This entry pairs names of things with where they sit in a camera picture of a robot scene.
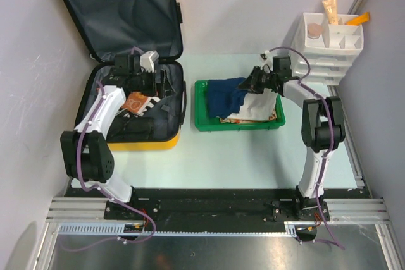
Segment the black white striped cloth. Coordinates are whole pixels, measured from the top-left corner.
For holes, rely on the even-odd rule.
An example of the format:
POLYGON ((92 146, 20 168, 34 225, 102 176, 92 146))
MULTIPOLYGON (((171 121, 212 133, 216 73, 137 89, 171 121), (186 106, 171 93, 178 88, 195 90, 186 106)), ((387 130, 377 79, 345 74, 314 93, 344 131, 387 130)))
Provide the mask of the black white striped cloth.
MULTIPOLYGON (((150 98, 151 98, 151 100, 150 100, 149 104, 146 106, 146 108, 145 108, 145 110, 143 112, 143 115, 145 115, 149 110, 151 110, 161 100, 159 97, 150 97, 150 98)), ((142 116, 139 116, 139 115, 136 115, 136 114, 132 114, 129 111, 127 111, 125 109, 122 109, 122 108, 120 108, 120 110, 116 114, 116 117, 130 118, 130 117, 133 117, 133 116, 136 117, 136 118, 137 117, 142 117, 142 116)))

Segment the white cloth garment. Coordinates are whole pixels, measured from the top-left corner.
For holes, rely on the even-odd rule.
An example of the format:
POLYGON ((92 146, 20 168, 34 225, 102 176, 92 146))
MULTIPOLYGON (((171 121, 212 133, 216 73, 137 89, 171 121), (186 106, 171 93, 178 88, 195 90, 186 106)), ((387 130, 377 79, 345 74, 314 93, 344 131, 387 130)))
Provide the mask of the white cloth garment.
POLYGON ((232 113, 227 119, 267 121, 273 113, 277 96, 278 94, 270 89, 266 89, 262 94, 247 93, 239 113, 232 113))

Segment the navy blue cloth garment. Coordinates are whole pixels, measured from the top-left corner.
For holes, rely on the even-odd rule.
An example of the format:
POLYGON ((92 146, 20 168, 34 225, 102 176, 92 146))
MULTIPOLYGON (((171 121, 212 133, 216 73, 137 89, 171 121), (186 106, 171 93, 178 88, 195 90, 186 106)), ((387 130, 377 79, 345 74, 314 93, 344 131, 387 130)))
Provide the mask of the navy blue cloth garment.
POLYGON ((231 114, 239 114, 247 94, 239 85, 245 80, 244 77, 208 80, 206 100, 210 118, 225 119, 231 114))

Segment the orange rabbit print towel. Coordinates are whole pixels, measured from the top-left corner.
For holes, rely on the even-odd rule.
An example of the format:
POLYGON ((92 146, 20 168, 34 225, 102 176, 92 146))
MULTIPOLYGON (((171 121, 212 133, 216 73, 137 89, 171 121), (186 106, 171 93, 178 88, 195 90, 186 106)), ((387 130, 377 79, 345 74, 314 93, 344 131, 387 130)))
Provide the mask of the orange rabbit print towel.
POLYGON ((141 94, 140 92, 132 92, 128 97, 122 109, 129 111, 132 114, 139 116, 143 115, 146 106, 149 104, 151 98, 141 94))

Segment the floral cloth pouch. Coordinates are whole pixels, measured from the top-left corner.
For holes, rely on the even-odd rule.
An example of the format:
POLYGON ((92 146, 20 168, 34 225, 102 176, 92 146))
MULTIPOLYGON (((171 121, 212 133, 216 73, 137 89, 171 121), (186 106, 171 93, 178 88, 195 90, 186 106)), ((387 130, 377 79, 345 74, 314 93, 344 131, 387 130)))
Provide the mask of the floral cloth pouch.
POLYGON ((232 123, 232 124, 256 124, 256 123, 267 123, 269 121, 274 121, 277 119, 276 111, 273 110, 271 116, 267 120, 243 120, 239 118, 220 118, 220 123, 232 123))

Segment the green plastic tray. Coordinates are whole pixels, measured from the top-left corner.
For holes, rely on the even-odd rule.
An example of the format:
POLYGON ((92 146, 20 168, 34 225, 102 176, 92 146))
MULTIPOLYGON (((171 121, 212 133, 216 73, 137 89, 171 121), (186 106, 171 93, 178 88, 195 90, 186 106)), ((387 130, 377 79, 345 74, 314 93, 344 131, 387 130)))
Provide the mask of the green plastic tray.
POLYGON ((286 119, 280 96, 276 99, 275 109, 270 121, 236 124, 222 123, 219 118, 210 118, 206 98, 207 88, 207 80, 198 80, 194 84, 194 124, 200 132, 274 130, 285 125, 286 119))

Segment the yellow Pikachu hard-shell suitcase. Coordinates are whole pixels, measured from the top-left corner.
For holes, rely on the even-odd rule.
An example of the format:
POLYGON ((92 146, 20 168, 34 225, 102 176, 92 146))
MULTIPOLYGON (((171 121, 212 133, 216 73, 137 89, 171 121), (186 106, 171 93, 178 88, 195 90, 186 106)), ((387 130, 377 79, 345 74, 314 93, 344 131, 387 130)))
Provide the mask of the yellow Pikachu hard-shell suitcase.
POLYGON ((91 58, 97 61, 87 81, 75 125, 97 96, 97 81, 110 71, 117 55, 157 51, 156 73, 166 72, 167 96, 142 117, 154 120, 153 138, 145 142, 108 143, 112 150, 165 150, 180 137, 186 110, 182 16, 177 0, 63 0, 91 58))

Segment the white plastic drawer organizer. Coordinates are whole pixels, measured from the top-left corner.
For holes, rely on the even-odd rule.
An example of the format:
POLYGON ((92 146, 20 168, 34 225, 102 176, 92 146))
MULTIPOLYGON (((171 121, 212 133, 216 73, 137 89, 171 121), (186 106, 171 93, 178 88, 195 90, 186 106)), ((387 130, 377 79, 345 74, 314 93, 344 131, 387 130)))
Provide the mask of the white plastic drawer organizer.
POLYGON ((345 25, 357 15, 338 14, 339 24, 331 25, 324 13, 303 13, 289 51, 292 74, 306 83, 336 86, 345 77, 364 46, 363 26, 345 25), (318 39, 309 39, 307 25, 323 27, 318 39))

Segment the pink round cosmetic jar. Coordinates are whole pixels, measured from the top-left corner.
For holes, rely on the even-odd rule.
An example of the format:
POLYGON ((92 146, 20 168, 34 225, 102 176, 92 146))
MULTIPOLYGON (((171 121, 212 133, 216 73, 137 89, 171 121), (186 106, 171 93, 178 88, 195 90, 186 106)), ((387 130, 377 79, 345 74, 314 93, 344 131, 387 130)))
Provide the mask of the pink round cosmetic jar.
POLYGON ((309 39, 318 39, 323 33, 323 27, 317 23, 307 25, 307 36, 309 39))

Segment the beige cosmetic tube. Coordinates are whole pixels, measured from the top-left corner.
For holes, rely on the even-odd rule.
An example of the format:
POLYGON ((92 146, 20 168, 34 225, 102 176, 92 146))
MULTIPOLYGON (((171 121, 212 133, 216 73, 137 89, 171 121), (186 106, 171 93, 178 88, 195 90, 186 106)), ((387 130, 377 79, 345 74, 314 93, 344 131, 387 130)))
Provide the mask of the beige cosmetic tube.
POLYGON ((323 0, 322 5, 329 24, 338 25, 339 19, 337 14, 337 0, 323 0))

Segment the orange cosmetic tube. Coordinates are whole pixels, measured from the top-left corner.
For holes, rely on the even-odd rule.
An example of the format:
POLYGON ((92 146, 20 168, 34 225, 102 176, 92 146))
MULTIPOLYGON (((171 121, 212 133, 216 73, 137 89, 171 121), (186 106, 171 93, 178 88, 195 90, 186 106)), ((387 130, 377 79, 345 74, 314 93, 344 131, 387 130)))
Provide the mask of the orange cosmetic tube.
POLYGON ((359 26, 366 22, 369 22, 369 20, 370 20, 370 13, 365 12, 362 15, 359 15, 359 16, 345 22, 345 25, 359 26))

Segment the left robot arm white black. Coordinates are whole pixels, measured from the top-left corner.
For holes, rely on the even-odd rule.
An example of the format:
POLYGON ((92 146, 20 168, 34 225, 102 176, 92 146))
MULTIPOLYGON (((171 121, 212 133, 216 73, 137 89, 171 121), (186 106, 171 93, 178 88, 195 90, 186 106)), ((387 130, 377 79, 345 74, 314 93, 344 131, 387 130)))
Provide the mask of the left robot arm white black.
POLYGON ((61 134, 61 150, 66 173, 89 192, 98 190, 118 204, 126 219, 135 218, 140 204, 132 199, 130 185, 114 172, 115 160, 108 147, 108 131, 118 110, 132 92, 158 97, 163 84, 156 83, 159 54, 117 55, 109 73, 97 81, 97 96, 82 121, 72 131, 61 134))

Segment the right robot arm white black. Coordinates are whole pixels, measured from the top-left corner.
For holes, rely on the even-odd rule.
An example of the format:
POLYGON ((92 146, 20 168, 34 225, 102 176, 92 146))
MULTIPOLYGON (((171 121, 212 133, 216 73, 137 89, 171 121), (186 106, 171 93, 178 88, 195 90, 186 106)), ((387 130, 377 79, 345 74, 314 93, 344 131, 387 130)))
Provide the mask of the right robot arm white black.
POLYGON ((272 203, 275 221, 310 221, 328 212, 324 199, 324 179, 334 151, 346 137, 342 102, 324 97, 292 74, 289 56, 275 56, 266 71, 254 67, 239 89, 262 94, 266 89, 294 102, 302 111, 301 138, 307 148, 302 177, 290 201, 272 203))

